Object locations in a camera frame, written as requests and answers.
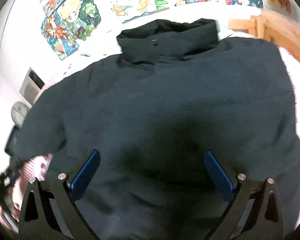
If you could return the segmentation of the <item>black padded jacket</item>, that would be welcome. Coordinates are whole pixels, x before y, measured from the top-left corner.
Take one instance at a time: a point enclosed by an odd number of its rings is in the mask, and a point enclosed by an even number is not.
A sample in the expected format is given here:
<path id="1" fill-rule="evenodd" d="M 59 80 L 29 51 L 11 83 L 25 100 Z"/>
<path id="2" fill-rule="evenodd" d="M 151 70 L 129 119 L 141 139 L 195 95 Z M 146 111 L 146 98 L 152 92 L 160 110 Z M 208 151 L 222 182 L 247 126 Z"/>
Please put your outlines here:
<path id="1" fill-rule="evenodd" d="M 16 156 L 52 154 L 47 178 L 91 149 L 101 164 L 79 210 L 101 239 L 202 239 L 226 203 L 206 150 L 236 174 L 275 180 L 285 233 L 300 211 L 295 96 L 279 49 L 219 40 L 216 23 L 156 20 L 117 37 L 122 52 L 47 89 Z"/>

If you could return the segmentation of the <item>black plastic crate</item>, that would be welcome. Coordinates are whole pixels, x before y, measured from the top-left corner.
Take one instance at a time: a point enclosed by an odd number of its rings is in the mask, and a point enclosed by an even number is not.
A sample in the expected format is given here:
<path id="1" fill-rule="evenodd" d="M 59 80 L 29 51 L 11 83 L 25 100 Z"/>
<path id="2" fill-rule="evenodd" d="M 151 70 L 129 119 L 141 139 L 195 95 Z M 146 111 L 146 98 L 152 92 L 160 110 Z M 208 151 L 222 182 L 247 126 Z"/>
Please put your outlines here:
<path id="1" fill-rule="evenodd" d="M 18 126 L 13 126 L 11 133 L 7 139 L 4 151 L 9 157 L 13 157 L 15 155 L 17 135 L 19 132 L 20 128 Z"/>

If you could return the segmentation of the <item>red white checkered quilt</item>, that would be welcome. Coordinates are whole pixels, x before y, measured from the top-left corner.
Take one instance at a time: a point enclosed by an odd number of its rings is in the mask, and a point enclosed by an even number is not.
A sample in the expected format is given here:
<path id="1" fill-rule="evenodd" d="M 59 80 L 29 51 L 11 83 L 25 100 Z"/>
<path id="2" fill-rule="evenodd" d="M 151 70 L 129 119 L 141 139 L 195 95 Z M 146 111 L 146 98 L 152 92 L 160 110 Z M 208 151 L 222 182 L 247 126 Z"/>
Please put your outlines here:
<path id="1" fill-rule="evenodd" d="M 20 218 L 21 206 L 29 180 L 36 177 L 38 181 L 44 181 L 44 177 L 50 166 L 52 158 L 52 154 L 45 154 L 31 158 L 18 170 L 20 176 L 15 181 L 12 188 L 12 203 L 14 211 L 11 212 L 12 217 L 16 221 L 19 221 Z"/>

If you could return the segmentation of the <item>standing electric fan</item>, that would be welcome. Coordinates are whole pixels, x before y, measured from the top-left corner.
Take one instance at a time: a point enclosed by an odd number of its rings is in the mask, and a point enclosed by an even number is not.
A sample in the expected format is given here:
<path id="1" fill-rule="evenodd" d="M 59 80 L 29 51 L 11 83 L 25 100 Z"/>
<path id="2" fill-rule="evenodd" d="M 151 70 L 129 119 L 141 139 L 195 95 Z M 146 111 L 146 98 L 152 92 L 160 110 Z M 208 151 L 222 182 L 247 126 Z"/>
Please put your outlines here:
<path id="1" fill-rule="evenodd" d="M 25 121 L 27 114 L 30 111 L 30 107 L 21 101 L 17 101 L 11 108 L 11 118 L 15 126 L 21 128 Z"/>

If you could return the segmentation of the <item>grey door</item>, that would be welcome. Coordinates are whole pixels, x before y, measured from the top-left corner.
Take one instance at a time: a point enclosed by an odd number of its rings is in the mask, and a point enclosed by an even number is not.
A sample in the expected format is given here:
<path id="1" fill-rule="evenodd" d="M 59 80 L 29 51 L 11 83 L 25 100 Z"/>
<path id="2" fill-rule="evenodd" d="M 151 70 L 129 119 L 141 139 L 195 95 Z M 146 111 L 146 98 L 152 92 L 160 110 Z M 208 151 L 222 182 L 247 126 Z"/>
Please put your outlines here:
<path id="1" fill-rule="evenodd" d="M 43 80 L 30 68 L 25 75 L 19 93 L 33 106 L 44 85 Z"/>

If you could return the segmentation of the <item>mermaid girl drawing lower left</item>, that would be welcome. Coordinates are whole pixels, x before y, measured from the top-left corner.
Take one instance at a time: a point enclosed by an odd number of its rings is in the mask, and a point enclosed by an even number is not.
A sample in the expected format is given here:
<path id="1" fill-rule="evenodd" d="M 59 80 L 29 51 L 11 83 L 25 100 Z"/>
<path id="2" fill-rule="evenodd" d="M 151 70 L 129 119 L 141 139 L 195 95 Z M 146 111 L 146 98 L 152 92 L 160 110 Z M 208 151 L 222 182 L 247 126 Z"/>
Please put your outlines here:
<path id="1" fill-rule="evenodd" d="M 56 11 L 43 20 L 40 29 L 43 37 L 60 60 L 66 59 L 78 49 L 78 44 L 71 31 Z"/>

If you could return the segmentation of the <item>blond boy drawing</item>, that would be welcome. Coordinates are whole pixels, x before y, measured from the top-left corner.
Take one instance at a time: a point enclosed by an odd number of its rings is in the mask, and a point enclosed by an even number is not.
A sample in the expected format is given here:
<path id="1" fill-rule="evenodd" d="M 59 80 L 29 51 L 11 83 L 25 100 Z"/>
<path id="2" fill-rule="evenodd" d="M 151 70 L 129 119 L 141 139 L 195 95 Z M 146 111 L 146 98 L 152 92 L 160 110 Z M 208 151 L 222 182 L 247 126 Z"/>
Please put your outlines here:
<path id="1" fill-rule="evenodd" d="M 74 40 L 85 41 L 101 23 L 101 15 L 94 0 L 65 0 L 57 12 Z"/>

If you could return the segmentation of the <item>wooden bed frame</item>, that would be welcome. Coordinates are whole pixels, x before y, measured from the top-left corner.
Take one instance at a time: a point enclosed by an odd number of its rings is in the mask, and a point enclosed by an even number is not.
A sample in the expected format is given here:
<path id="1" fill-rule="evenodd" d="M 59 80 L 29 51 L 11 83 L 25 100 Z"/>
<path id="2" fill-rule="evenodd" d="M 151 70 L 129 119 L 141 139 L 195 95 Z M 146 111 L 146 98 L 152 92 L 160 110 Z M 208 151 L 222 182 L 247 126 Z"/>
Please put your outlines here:
<path id="1" fill-rule="evenodd" d="M 294 20 L 277 12 L 263 10 L 260 15 L 251 15 L 247 20 L 230 19 L 228 27 L 235 31 L 246 31 L 250 35 L 283 47 L 300 62 L 300 27 Z"/>

